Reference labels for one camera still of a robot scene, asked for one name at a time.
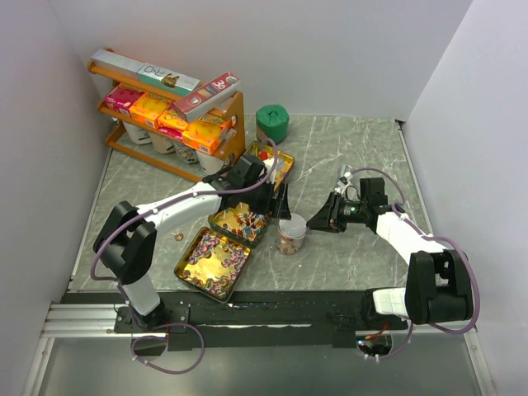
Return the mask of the tin of round lollipops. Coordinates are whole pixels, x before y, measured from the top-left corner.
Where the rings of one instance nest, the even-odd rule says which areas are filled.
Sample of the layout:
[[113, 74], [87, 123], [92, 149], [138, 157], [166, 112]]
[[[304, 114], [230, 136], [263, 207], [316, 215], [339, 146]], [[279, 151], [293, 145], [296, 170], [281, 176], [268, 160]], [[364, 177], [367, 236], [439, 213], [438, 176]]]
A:
[[208, 217], [211, 229], [249, 248], [260, 243], [268, 221], [268, 216], [252, 212], [244, 203]]

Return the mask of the metal candy scoop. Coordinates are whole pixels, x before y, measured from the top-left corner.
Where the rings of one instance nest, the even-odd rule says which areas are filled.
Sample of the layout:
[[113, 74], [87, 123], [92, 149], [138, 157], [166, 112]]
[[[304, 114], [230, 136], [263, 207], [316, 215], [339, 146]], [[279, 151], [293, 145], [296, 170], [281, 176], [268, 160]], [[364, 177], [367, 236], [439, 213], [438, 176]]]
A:
[[341, 179], [343, 179], [346, 174], [352, 172], [352, 167], [350, 165], [343, 164], [339, 167], [337, 171], [337, 183], [340, 182]]

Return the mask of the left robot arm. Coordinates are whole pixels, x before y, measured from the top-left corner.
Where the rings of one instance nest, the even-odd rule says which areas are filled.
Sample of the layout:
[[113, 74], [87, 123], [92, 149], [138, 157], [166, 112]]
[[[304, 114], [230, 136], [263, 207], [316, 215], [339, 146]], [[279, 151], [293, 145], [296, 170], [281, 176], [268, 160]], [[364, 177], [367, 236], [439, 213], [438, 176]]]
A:
[[102, 263], [146, 332], [165, 321], [165, 304], [153, 287], [149, 269], [158, 237], [195, 218], [214, 215], [240, 203], [251, 212], [290, 219], [287, 187], [279, 181], [279, 158], [244, 154], [232, 167], [204, 177], [193, 187], [150, 204], [124, 200], [109, 214], [93, 244], [93, 264]]

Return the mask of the clear round lid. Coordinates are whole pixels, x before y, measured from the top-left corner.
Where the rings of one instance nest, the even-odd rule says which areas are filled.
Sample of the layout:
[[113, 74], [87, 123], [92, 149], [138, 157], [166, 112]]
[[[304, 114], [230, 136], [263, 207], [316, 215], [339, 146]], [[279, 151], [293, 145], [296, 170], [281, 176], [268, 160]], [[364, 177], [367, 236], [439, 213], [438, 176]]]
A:
[[306, 234], [307, 226], [304, 218], [281, 219], [279, 231], [289, 239], [302, 239]]

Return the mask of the tin of pastel candies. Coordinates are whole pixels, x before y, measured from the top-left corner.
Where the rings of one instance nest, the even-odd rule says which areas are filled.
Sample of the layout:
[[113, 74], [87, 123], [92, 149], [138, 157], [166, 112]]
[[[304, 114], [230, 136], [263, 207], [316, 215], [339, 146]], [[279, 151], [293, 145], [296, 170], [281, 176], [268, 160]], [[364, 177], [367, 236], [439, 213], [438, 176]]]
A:
[[270, 176], [270, 181], [275, 184], [275, 190], [287, 179], [295, 164], [295, 159], [291, 155], [279, 149], [273, 149], [272, 146], [262, 144], [257, 140], [251, 142], [246, 149], [246, 154], [251, 154], [261, 159], [267, 170], [270, 170], [273, 163], [276, 162], [275, 168]]

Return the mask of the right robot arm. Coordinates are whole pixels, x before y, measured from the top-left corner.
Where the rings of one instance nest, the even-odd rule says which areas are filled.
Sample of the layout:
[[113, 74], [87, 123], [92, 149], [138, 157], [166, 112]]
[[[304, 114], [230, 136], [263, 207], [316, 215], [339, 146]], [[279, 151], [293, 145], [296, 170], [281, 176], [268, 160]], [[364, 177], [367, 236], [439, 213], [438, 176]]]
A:
[[420, 231], [396, 205], [389, 204], [381, 177], [360, 179], [359, 197], [348, 196], [351, 177], [341, 177], [323, 207], [307, 222], [312, 231], [343, 233], [348, 224], [363, 224], [388, 243], [407, 263], [403, 288], [367, 292], [361, 321], [380, 328], [389, 315], [414, 324], [437, 325], [471, 320], [474, 291], [467, 257]]

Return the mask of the clear plastic cup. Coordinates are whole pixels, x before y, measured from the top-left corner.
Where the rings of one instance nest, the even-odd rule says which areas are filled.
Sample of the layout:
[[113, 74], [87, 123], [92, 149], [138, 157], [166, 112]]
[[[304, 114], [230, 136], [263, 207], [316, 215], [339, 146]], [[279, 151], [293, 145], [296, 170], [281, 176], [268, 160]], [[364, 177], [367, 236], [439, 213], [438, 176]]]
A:
[[294, 255], [302, 248], [304, 237], [305, 235], [302, 234], [299, 237], [293, 238], [279, 231], [276, 236], [276, 248], [282, 255]]

